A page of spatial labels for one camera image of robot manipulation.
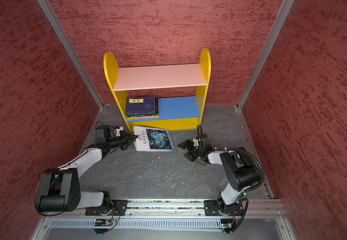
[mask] magazine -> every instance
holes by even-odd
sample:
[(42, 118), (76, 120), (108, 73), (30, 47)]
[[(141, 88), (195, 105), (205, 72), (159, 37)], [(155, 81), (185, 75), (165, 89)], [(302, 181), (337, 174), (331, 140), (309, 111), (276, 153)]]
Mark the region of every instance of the magazine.
[(135, 126), (133, 134), (139, 136), (134, 143), (138, 152), (175, 151), (168, 129)]

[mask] stack of books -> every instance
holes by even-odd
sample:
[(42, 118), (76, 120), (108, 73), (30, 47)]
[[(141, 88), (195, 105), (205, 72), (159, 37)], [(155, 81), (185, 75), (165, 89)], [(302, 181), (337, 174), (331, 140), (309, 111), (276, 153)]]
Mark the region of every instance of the stack of books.
[(155, 97), (130, 98), (125, 105), (127, 119), (159, 117), (159, 101)]

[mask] marble-patterned floor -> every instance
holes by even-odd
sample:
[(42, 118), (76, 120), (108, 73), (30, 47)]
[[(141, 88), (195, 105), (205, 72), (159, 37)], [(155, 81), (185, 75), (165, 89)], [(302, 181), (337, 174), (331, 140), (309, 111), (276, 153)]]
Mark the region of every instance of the marble-patterned floor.
[[(117, 106), (105, 106), (98, 120), (103, 124), (125, 126)], [(246, 147), (233, 107), (206, 106), (202, 120), (212, 147)], [(223, 166), (200, 165), (188, 161), (185, 150), (177, 147), (196, 136), (196, 130), (170, 131), (175, 152), (137, 152), (133, 144), (94, 164), (80, 177), (81, 190), (105, 190), (111, 198), (216, 198), (227, 184)], [(94, 143), (94, 126), (85, 146)], [(268, 195), (261, 188), (248, 198)]]

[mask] book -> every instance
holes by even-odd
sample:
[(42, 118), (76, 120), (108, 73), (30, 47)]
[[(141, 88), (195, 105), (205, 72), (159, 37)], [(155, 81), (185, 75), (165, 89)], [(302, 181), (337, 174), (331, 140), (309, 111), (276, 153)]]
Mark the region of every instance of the book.
[(155, 97), (130, 98), (125, 103), (125, 115), (153, 115), (155, 113)]
[(168, 129), (135, 126), (133, 132), (138, 136), (134, 142), (138, 152), (175, 151)]
[(159, 100), (155, 101), (155, 114), (144, 114), (144, 115), (131, 115), (127, 116), (127, 119), (139, 119), (139, 118), (158, 118), (159, 117)]

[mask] yellow side panel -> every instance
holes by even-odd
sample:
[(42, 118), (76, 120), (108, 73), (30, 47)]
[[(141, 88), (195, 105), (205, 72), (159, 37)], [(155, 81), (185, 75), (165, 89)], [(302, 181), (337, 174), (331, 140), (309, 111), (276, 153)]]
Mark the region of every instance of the yellow side panel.
[(119, 106), (120, 112), (123, 115), (124, 121), (127, 124), (128, 130), (132, 131), (132, 124), (127, 122), (127, 118), (125, 117), (125, 102), (127, 101), (128, 92), (127, 91), (117, 91), (113, 90), (113, 86), (116, 82), (117, 73), (119, 72), (119, 65), (117, 63), (115, 55), (112, 52), (107, 52), (104, 55), (104, 73), (105, 78), (107, 79), (108, 85), (111, 89), (113, 97), (117, 105)]
[(173, 131), (183, 129), (195, 129), (197, 127), (198, 121), (199, 118), (180, 118), (130, 123), (133, 123), (134, 126), (163, 128)]
[(203, 70), (205, 82), (207, 85), (196, 87), (196, 100), (200, 110), (200, 118), (197, 124), (200, 124), (203, 117), (205, 98), (207, 96), (208, 85), (211, 77), (211, 55), (207, 48), (203, 48), (202, 54), (200, 55), (200, 66)]

